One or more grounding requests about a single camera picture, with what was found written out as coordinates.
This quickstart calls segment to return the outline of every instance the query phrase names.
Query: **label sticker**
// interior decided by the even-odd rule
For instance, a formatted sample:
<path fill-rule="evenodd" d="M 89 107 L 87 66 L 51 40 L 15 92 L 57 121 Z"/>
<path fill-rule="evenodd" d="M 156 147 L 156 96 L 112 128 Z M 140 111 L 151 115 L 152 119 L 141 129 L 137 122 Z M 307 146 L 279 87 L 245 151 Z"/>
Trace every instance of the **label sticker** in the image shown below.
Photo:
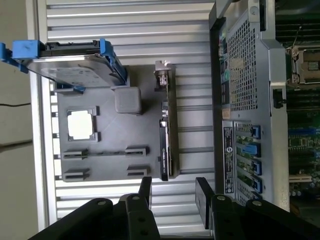
<path fill-rule="evenodd" d="M 226 194 L 235 192 L 234 186 L 234 138 L 233 128 L 223 128 L 223 157 L 224 157 L 224 191 Z"/>
<path fill-rule="evenodd" d="M 318 61 L 308 61 L 308 71 L 319 71 L 320 64 Z"/>
<path fill-rule="evenodd" d="M 41 69 L 45 76 L 78 87 L 107 87 L 109 84 L 88 67 L 51 67 Z"/>

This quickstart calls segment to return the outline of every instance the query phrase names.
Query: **gray 3d-printed tray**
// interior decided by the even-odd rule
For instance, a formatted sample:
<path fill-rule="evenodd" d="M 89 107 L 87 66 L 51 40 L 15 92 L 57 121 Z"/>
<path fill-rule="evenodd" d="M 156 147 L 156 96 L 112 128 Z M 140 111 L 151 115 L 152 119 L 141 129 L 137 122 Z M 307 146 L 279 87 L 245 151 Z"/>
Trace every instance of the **gray 3d-printed tray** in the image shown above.
<path fill-rule="evenodd" d="M 109 88 L 87 88 L 82 95 L 58 94 L 61 167 L 65 181 L 159 177 L 159 120 L 166 94 L 155 91 L 154 69 L 152 65 L 130 68 L 130 86 L 141 90 L 142 115 L 117 113 L 115 92 Z M 70 111 L 80 110 L 92 115 L 90 139 L 74 140 L 69 136 L 68 115 Z"/>

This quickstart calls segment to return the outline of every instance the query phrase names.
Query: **gray cube block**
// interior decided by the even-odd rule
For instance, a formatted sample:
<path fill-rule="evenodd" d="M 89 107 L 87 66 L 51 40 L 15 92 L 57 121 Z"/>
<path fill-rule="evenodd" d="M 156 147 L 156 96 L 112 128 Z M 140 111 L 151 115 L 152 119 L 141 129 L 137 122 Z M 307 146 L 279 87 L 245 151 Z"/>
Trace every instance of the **gray cube block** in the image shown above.
<path fill-rule="evenodd" d="M 118 114 L 141 114 L 141 91 L 138 87 L 119 87 L 114 90 L 115 111 Z"/>

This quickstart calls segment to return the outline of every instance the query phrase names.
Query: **metal slatted surface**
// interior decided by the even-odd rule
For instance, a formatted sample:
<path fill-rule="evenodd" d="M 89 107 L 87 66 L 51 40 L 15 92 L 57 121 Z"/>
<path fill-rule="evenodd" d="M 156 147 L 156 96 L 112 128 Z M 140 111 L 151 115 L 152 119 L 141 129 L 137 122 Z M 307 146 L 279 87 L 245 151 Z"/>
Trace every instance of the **metal slatted surface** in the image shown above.
<path fill-rule="evenodd" d="M 211 0 L 47 0 L 50 42 L 89 42 L 106 38 L 123 65 L 176 65 L 181 175 L 154 179 L 152 210 L 161 234 L 207 234 L 195 205 L 195 178 L 214 185 L 209 12 Z M 52 112 L 57 98 L 51 96 Z M 59 136 L 58 118 L 52 132 Z M 59 158 L 59 139 L 53 139 Z M 54 160 L 56 178 L 61 162 Z M 57 219 L 96 197 L 116 203 L 138 190 L 140 180 L 55 181 Z"/>

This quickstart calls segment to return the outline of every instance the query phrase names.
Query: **white wall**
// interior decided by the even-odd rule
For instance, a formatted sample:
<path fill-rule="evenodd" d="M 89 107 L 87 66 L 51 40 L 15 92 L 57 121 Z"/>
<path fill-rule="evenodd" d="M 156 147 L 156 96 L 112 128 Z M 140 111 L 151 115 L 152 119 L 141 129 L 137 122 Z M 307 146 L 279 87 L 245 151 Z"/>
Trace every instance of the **white wall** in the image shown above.
<path fill-rule="evenodd" d="M 27 39 L 25 0 L 0 0 L 0 42 Z M 29 76 L 0 62 L 0 104 L 30 102 Z M 31 107 L 0 106 L 0 144 L 32 138 Z M 33 147 L 0 153 L 0 239 L 37 232 Z"/>

